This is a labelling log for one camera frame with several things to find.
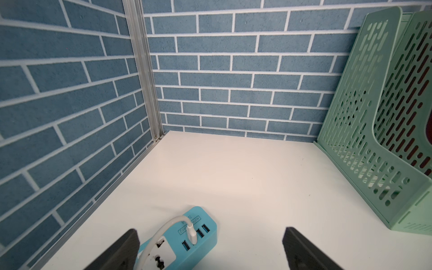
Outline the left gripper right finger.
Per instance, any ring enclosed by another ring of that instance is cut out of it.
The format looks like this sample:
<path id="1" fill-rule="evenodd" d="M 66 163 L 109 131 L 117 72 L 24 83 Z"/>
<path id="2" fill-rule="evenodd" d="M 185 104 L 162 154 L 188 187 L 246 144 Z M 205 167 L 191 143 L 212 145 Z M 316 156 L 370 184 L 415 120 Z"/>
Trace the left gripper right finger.
<path id="1" fill-rule="evenodd" d="M 342 270 L 294 227 L 287 227 L 282 239 L 291 270 Z"/>

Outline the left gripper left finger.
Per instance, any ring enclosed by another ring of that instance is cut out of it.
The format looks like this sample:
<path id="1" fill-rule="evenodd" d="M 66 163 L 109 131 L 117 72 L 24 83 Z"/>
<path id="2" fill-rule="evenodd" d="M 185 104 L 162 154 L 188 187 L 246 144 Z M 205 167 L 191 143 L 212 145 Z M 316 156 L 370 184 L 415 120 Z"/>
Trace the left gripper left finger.
<path id="1" fill-rule="evenodd" d="M 85 270 L 133 270 L 140 241 L 135 229 L 129 229 Z"/>

